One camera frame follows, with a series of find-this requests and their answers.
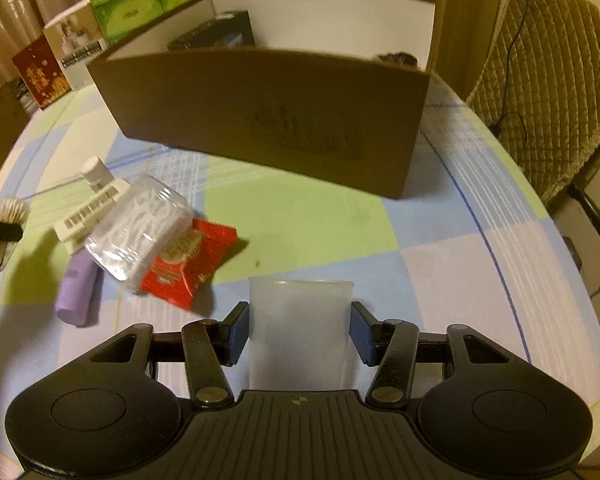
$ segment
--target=chair backrest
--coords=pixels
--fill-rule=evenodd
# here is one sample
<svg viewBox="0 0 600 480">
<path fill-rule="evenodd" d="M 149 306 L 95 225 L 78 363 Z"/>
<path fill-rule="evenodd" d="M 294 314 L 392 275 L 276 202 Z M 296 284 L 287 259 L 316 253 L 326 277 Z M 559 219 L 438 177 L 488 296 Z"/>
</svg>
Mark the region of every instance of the chair backrest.
<svg viewBox="0 0 600 480">
<path fill-rule="evenodd" d="M 467 99 L 487 126 L 500 117 L 507 49 L 524 9 L 525 0 L 509 0 Z M 546 205 L 600 145 L 600 10 L 587 0 L 529 0 L 508 85 L 499 139 Z"/>
</svg>

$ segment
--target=white bottle cap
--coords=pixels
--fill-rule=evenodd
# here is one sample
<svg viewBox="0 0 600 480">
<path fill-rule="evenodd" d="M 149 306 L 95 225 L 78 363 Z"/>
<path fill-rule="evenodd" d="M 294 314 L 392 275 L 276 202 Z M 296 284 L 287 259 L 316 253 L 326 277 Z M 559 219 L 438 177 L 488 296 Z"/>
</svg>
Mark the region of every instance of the white bottle cap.
<svg viewBox="0 0 600 480">
<path fill-rule="evenodd" d="M 113 180 L 113 175 L 98 156 L 88 158 L 82 166 L 82 176 L 89 182 L 93 190 L 105 187 Z"/>
</svg>

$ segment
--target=table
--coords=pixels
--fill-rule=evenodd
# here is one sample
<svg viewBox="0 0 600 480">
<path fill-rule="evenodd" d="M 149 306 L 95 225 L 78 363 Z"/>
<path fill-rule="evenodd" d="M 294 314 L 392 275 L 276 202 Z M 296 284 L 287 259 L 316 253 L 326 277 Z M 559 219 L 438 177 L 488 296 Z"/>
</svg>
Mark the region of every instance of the table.
<svg viewBox="0 0 600 480">
<path fill-rule="evenodd" d="M 121 178 L 152 174 L 248 241 L 191 312 L 106 277 L 88 327 L 55 318 L 68 255 L 52 223 L 91 193 L 77 171 L 92 155 Z M 256 274 L 354 281 L 354 297 L 378 319 L 426 332 L 468 324 L 576 391 L 594 418 L 587 453 L 600 444 L 600 327 L 578 271 L 519 169 L 436 76 L 403 200 L 127 139 L 94 86 L 32 118 L 0 172 L 0 200 L 9 195 L 28 200 L 31 216 L 0 275 L 3 478 L 19 471 L 3 426 L 17 393 L 135 322 L 165 332 L 221 319 L 249 297 Z M 247 385 L 247 359 L 226 370 L 235 393 Z M 365 391 L 373 372 L 357 368 L 352 386 Z M 183 365 L 161 365 L 158 378 L 187 395 Z"/>
</svg>

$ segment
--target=purple bottle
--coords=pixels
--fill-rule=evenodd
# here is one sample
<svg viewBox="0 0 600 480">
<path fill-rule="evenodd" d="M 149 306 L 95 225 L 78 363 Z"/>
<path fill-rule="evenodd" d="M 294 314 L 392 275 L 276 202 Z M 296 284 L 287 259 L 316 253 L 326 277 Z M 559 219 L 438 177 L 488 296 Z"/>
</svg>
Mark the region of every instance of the purple bottle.
<svg viewBox="0 0 600 480">
<path fill-rule="evenodd" d="M 87 313 L 93 285 L 100 267 L 85 249 L 80 249 L 69 260 L 56 298 L 56 316 L 70 325 L 82 326 Z"/>
</svg>

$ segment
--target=translucent plastic cup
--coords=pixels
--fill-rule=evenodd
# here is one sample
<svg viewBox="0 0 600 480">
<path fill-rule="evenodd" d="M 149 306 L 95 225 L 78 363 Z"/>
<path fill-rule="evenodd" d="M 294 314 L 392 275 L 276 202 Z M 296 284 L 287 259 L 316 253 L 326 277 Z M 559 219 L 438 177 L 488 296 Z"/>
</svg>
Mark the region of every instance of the translucent plastic cup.
<svg viewBox="0 0 600 480">
<path fill-rule="evenodd" d="M 250 278 L 249 388 L 340 390 L 353 282 Z"/>
</svg>

